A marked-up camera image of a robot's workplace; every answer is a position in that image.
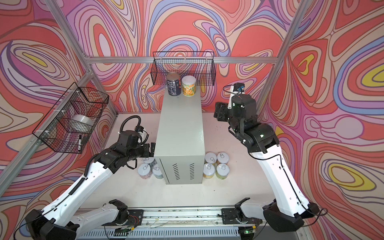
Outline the silver tape roll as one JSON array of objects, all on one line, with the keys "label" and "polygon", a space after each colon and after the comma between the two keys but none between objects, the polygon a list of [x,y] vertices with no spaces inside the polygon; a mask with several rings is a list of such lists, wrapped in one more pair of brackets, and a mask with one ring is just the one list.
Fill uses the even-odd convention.
[{"label": "silver tape roll", "polygon": [[82,124],[85,124],[85,125],[88,125],[88,126],[94,125],[94,121],[91,118],[84,116],[84,115],[79,115],[79,114],[74,115],[72,117],[72,120],[77,121],[77,122],[82,123]]}]

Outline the white lid can front-right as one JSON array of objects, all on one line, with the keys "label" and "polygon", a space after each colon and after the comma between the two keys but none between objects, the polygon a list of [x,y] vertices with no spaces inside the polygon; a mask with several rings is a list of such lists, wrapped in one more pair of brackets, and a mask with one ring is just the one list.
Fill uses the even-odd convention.
[{"label": "white lid can front-right", "polygon": [[161,172],[161,169],[158,164],[155,164],[152,168],[152,173],[155,176],[156,179],[163,179],[164,176]]}]

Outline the dark blue tomato can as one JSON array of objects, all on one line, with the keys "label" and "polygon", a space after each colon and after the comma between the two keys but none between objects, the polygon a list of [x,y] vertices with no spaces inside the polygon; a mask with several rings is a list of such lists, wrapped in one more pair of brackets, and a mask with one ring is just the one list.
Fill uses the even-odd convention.
[{"label": "dark blue tomato can", "polygon": [[170,96],[179,96],[181,94],[180,75],[171,72],[166,75],[167,90]]}]

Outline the grey metal cabinet counter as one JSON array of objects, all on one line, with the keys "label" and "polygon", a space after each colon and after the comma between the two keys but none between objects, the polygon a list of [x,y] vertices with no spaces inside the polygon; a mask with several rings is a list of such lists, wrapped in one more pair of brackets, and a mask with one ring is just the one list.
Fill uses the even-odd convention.
[{"label": "grey metal cabinet counter", "polygon": [[164,94],[154,157],[166,184],[201,184],[205,164],[201,93]]}]

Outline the orange peach can large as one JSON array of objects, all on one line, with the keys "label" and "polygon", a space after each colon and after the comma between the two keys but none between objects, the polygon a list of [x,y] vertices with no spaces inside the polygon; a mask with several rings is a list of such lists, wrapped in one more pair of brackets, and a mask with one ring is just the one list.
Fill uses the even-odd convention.
[{"label": "orange peach can large", "polygon": [[196,78],[194,76],[184,76],[182,78],[182,92],[186,97],[192,97],[196,94]]}]

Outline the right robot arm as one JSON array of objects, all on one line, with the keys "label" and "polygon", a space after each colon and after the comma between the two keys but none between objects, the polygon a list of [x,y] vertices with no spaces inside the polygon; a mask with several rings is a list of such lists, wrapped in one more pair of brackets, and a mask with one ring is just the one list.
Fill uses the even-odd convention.
[{"label": "right robot arm", "polygon": [[256,100],[246,94],[233,95],[228,103],[215,104],[214,118],[229,124],[229,133],[259,163],[275,196],[269,204],[244,198],[235,204],[237,219],[240,222],[265,220],[276,232],[295,232],[305,227],[305,219],[318,219],[328,211],[310,202],[301,192],[284,159],[275,131],[270,125],[258,121],[256,106]]}]

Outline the right group can back-left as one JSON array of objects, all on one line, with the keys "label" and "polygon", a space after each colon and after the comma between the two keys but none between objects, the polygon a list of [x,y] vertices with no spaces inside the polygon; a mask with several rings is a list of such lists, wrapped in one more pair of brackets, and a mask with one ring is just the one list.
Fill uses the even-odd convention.
[{"label": "right group can back-left", "polygon": [[205,163],[206,164],[212,164],[215,166],[217,164],[217,155],[215,153],[212,153],[212,152],[206,153]]}]

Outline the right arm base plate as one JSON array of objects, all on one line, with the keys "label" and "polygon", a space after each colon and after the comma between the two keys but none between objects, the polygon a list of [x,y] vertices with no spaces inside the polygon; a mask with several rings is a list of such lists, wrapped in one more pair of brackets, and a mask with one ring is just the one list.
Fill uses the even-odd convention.
[{"label": "right arm base plate", "polygon": [[223,208],[221,209],[221,213],[218,214],[218,217],[222,219],[224,225],[253,224],[258,226],[263,222],[261,219],[246,217],[241,210],[236,208]]}]

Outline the right group can front-left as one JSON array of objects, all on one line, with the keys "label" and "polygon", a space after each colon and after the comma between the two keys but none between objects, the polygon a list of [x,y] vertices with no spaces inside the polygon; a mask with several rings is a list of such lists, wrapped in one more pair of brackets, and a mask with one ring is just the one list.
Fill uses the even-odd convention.
[{"label": "right group can front-left", "polygon": [[203,177],[205,179],[211,179],[215,175],[215,172],[216,172],[216,168],[213,164],[210,164],[210,163],[204,164]]}]

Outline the right group can back-right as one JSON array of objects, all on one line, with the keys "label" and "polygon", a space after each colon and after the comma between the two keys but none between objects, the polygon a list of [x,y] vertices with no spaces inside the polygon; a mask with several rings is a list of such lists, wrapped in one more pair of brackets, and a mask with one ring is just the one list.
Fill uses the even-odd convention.
[{"label": "right group can back-right", "polygon": [[230,160],[230,157],[227,153],[225,152],[220,152],[217,154],[217,162],[218,164],[228,164]]}]

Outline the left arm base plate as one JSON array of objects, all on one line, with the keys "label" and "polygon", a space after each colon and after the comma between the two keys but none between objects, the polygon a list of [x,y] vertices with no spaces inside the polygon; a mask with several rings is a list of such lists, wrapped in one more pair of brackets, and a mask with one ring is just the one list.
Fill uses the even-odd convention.
[{"label": "left arm base plate", "polygon": [[128,209],[119,211],[116,219],[112,222],[106,223],[103,226],[132,226],[137,227],[142,224],[144,210]]}]

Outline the black marker pen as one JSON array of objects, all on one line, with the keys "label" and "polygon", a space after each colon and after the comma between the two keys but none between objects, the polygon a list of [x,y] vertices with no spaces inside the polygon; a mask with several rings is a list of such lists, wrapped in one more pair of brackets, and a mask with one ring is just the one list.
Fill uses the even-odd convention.
[{"label": "black marker pen", "polygon": [[79,135],[78,139],[78,152],[80,153],[82,151],[82,135]]}]

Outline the white lid can front-left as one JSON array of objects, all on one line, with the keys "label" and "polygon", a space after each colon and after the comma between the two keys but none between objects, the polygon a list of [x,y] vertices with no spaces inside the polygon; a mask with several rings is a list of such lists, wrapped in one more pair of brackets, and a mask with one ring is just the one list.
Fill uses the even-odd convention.
[{"label": "white lid can front-left", "polygon": [[149,179],[152,176],[152,168],[149,164],[141,164],[138,168],[138,174],[142,179]]}]

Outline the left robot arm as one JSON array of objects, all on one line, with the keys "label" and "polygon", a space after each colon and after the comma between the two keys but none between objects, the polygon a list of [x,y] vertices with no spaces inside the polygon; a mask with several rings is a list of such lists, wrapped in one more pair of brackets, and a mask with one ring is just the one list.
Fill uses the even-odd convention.
[{"label": "left robot arm", "polygon": [[34,240],[75,240],[84,233],[105,224],[123,226],[130,218],[127,205],[111,200],[99,209],[76,216],[76,212],[91,194],[120,168],[138,158],[151,157],[155,143],[148,144],[149,134],[141,125],[141,117],[125,119],[119,138],[109,148],[93,155],[85,171],[63,194],[42,210],[32,210],[25,217]]}]

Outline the green label can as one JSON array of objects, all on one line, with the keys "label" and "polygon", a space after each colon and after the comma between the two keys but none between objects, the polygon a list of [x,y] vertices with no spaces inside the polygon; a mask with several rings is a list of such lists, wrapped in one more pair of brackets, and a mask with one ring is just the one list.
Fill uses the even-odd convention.
[{"label": "green label can", "polygon": [[216,176],[220,180],[226,179],[228,177],[229,173],[230,173],[230,168],[226,164],[219,164],[216,167]]}]

